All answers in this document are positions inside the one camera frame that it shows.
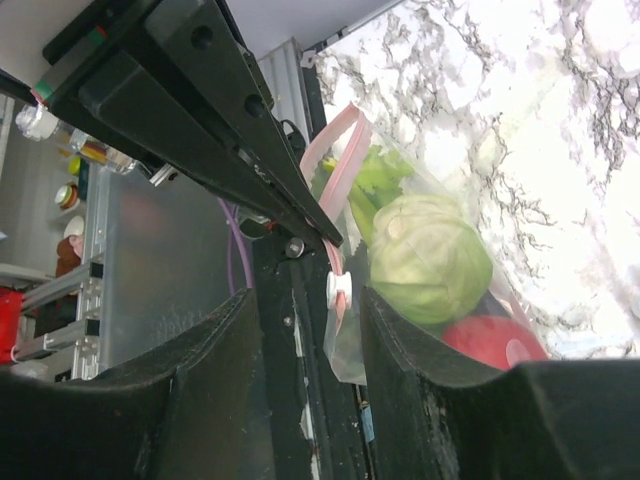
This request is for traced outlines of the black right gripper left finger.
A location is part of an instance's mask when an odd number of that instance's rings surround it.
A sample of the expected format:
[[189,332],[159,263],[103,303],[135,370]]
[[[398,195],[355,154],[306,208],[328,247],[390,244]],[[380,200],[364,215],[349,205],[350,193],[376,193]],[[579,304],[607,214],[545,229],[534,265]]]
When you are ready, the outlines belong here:
[[5,479],[271,479],[255,293],[91,380],[1,373]]

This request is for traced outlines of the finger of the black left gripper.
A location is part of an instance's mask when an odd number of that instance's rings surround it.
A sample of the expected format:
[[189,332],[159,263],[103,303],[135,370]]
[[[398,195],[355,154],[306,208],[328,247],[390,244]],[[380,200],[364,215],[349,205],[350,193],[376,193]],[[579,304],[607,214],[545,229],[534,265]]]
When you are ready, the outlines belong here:
[[60,119],[311,246],[341,243],[225,2],[93,1],[43,55],[42,100]]

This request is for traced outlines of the green cabbage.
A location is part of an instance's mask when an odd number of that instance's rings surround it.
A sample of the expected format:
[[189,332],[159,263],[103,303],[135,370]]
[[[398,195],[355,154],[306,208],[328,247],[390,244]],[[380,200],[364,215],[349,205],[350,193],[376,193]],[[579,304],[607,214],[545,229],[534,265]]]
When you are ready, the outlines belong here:
[[493,263],[459,205],[442,195],[401,195],[374,217],[370,285],[419,325],[459,319],[488,290]]

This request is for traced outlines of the pale green celery stalk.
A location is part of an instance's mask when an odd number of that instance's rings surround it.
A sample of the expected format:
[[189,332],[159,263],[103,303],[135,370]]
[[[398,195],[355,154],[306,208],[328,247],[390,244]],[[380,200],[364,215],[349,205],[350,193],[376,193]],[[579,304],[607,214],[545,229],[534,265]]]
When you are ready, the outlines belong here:
[[348,195],[351,214],[362,240],[369,246],[377,212],[403,194],[400,186],[414,168],[396,149],[371,146]]

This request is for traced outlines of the white bag zipper slider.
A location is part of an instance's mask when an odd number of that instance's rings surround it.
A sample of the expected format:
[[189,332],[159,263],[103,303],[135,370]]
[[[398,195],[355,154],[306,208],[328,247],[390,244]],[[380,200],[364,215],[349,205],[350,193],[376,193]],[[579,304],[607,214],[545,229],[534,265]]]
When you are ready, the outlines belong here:
[[353,295],[353,284],[350,272],[336,274],[329,271],[326,279],[326,303],[330,310],[351,307]]

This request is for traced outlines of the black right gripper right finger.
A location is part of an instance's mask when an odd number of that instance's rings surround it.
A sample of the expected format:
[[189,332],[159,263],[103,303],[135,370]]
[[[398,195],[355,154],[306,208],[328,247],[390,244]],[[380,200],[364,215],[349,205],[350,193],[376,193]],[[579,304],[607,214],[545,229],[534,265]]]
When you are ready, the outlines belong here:
[[365,288],[360,323],[382,479],[635,479],[639,363],[468,358]]

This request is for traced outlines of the clear zip top bag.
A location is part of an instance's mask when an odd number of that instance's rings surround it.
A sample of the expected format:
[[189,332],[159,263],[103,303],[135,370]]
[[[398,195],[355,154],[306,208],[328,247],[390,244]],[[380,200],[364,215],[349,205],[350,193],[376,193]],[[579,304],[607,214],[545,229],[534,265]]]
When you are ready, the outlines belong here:
[[313,163],[345,241],[336,273],[498,369],[637,358],[632,288],[606,244],[606,191],[639,133],[639,81],[559,44],[505,50],[397,17],[319,56],[332,122],[354,146]]

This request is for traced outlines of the red tomato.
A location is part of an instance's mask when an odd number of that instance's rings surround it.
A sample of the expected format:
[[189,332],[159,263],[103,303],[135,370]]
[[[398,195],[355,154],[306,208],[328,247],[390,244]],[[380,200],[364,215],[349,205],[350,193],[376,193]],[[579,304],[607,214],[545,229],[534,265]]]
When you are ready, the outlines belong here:
[[460,353],[499,370],[524,361],[548,359],[536,335],[509,317],[470,316],[450,326],[441,339]]

